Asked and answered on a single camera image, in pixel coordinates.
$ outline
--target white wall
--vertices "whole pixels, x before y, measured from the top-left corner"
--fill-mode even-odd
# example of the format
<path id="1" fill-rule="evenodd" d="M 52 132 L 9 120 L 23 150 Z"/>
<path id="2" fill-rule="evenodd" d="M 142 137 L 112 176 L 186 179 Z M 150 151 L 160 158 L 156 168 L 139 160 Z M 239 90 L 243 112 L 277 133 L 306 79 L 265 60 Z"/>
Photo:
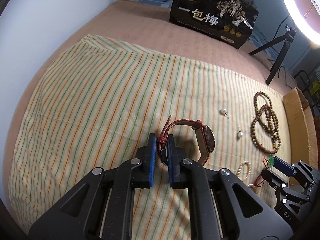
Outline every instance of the white wall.
<path id="1" fill-rule="evenodd" d="M 268 41 L 271 41 L 276 33 L 276 30 L 282 20 L 289 15 L 283 0 L 254 0 L 257 5 L 257 10 L 259 11 L 259 16 L 255 23 L 263 34 L 266 36 Z M 292 20 L 289 17 L 283 25 L 280 27 L 277 36 L 283 35 L 285 33 L 285 24 L 292 26 Z M 274 48 L 280 51 L 283 42 L 281 44 L 275 45 Z M 303 52 L 309 46 L 309 40 L 300 31 L 294 38 L 293 43 L 284 59 L 284 65 L 289 69 L 297 61 L 297 59 L 303 54 Z"/>
<path id="2" fill-rule="evenodd" d="M 23 91 L 60 44 L 114 1 L 10 0 L 0 16 L 0 197 L 3 201 L 4 143 Z"/>

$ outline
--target product box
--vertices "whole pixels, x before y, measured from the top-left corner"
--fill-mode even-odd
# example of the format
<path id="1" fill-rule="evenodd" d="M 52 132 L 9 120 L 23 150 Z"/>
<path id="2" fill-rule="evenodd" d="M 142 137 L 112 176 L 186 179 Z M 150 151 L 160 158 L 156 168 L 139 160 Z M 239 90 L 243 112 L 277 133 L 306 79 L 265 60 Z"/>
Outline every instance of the product box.
<path id="1" fill-rule="evenodd" d="M 299 160 L 318 168 L 316 129 L 310 105 L 303 93 L 295 88 L 283 97 L 290 133 L 291 162 Z M 290 184 L 298 182 L 290 178 Z"/>
<path id="2" fill-rule="evenodd" d="M 243 0 L 173 0 L 169 21 L 239 49 L 252 34 L 257 16 Z"/>

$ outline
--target black box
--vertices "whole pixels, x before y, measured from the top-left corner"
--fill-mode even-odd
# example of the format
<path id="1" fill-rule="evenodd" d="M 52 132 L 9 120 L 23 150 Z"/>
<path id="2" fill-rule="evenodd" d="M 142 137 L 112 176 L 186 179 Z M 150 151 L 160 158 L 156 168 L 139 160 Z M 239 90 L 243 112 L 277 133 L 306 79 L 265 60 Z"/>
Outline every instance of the black box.
<path id="1" fill-rule="evenodd" d="M 252 34 L 257 16 L 243 0 L 173 0 L 169 21 L 239 49 Z"/>

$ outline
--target striped fabric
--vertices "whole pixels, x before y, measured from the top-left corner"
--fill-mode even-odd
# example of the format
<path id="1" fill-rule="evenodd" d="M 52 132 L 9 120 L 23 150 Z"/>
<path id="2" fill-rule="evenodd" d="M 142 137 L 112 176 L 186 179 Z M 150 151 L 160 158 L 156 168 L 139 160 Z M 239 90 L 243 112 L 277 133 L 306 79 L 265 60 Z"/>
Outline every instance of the striped fabric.
<path id="1" fill-rule="evenodd" d="M 252 175 L 246 184 L 253 183 L 264 157 L 249 131 L 257 91 L 273 101 L 282 140 L 277 155 L 290 162 L 288 125 L 276 91 L 212 64 L 85 36 L 50 65 L 24 115 L 9 180 L 21 227 L 28 231 L 92 168 L 115 168 L 133 157 L 149 133 L 160 134 L 169 115 L 172 120 L 200 119 L 212 128 L 216 148 L 206 168 L 236 172 L 249 160 Z M 222 107 L 229 119 L 219 114 Z M 239 127 L 244 137 L 237 140 Z M 257 127 L 259 141 L 271 149 L 271 140 Z M 171 132 L 188 156 L 199 158 L 191 128 L 175 126 Z M 135 193 L 133 239 L 190 239 L 187 196 L 186 190 L 169 187 L 167 168 L 157 160 L 154 187 Z M 260 188 L 259 196 L 274 205 L 271 187 Z"/>

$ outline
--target silver screw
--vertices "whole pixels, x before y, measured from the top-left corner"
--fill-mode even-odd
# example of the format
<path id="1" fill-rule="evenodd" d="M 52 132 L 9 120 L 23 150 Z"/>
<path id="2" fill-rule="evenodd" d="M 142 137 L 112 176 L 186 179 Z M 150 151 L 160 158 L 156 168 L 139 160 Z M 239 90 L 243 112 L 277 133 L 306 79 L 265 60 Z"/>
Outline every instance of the silver screw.
<path id="1" fill-rule="evenodd" d="M 130 160 L 131 164 L 133 165 L 138 165 L 140 164 L 140 159 L 139 158 L 133 158 Z"/>
<path id="2" fill-rule="evenodd" d="M 229 176 L 231 171 L 229 171 L 228 169 L 221 169 L 220 170 L 220 173 L 223 175 L 223 176 Z"/>
<path id="3" fill-rule="evenodd" d="M 94 169 L 92 170 L 92 173 L 93 173 L 94 175 L 100 175 L 100 174 L 102 173 L 102 169 L 99 168 L 99 167 L 96 167 L 96 168 L 94 168 Z"/>
<path id="4" fill-rule="evenodd" d="M 183 159 L 182 162 L 183 162 L 183 164 L 185 164 L 185 165 L 190 165 L 190 164 L 192 164 L 192 160 L 189 159 L 189 158 Z"/>

